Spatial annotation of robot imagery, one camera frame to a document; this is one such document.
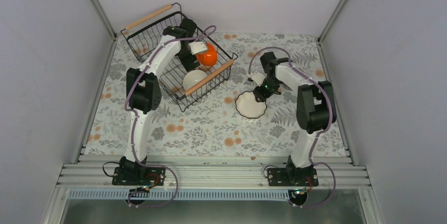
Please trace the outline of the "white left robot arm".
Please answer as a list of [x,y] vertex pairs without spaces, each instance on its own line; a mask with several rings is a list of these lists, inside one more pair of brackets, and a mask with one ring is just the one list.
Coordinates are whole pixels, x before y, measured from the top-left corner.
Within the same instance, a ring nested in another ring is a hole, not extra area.
[[147,158],[148,117],[162,100],[159,77],[174,57],[179,59],[187,72],[199,66],[190,48],[196,28],[196,23],[189,18],[184,18],[179,26],[168,26],[148,58],[137,68],[129,68],[126,73],[127,98],[124,107],[131,112],[131,132],[124,157],[137,164],[129,166],[125,176],[133,184],[141,184],[147,177],[147,170],[139,164],[145,164]]

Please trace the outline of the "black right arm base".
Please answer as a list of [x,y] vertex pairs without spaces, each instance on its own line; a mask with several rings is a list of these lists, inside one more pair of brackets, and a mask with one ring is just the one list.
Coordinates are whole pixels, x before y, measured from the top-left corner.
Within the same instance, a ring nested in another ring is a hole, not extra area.
[[263,173],[270,187],[316,187],[319,185],[314,166],[305,164],[303,168],[297,168],[291,156],[288,157],[284,168],[268,165],[263,169]]

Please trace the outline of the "orange glossy bowl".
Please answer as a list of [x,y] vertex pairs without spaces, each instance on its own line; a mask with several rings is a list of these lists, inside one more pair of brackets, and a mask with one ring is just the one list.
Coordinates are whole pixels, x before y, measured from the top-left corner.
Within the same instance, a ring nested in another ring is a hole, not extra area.
[[217,63],[217,50],[211,43],[206,43],[206,46],[208,49],[203,53],[196,54],[196,58],[200,64],[211,67]]

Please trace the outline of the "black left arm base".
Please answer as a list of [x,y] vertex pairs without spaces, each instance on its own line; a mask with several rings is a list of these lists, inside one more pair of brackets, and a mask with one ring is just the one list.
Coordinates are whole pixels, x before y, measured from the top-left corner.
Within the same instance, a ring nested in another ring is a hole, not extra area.
[[166,176],[163,167],[144,167],[122,157],[119,166],[114,169],[112,184],[114,186],[162,186]]

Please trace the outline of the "white scalloped bowl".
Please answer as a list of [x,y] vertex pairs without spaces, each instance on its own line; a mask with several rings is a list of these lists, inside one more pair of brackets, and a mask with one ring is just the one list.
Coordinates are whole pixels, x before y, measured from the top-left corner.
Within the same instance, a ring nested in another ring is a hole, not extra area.
[[246,119],[258,119],[267,110],[266,103],[257,102],[253,92],[240,94],[235,101],[235,105],[237,112]]

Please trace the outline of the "white ribbed bowl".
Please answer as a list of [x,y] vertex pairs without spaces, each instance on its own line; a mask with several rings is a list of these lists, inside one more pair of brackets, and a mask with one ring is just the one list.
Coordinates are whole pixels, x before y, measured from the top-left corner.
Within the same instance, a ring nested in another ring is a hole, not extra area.
[[184,90],[185,91],[189,90],[190,88],[195,86],[197,83],[199,83],[200,81],[202,81],[206,77],[207,77],[206,72],[204,72],[202,70],[190,71],[183,78],[182,85],[183,85]]

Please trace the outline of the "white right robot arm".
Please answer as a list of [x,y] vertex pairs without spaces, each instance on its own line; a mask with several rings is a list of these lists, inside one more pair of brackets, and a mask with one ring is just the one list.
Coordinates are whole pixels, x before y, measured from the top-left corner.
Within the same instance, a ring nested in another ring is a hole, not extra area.
[[297,186],[306,178],[303,168],[315,165],[313,152],[318,138],[336,121],[333,87],[329,81],[316,82],[298,68],[289,58],[278,59],[274,52],[260,57],[266,77],[254,89],[256,102],[265,102],[285,84],[296,93],[296,119],[300,128],[298,140],[290,154],[292,167],[286,170],[286,180]]

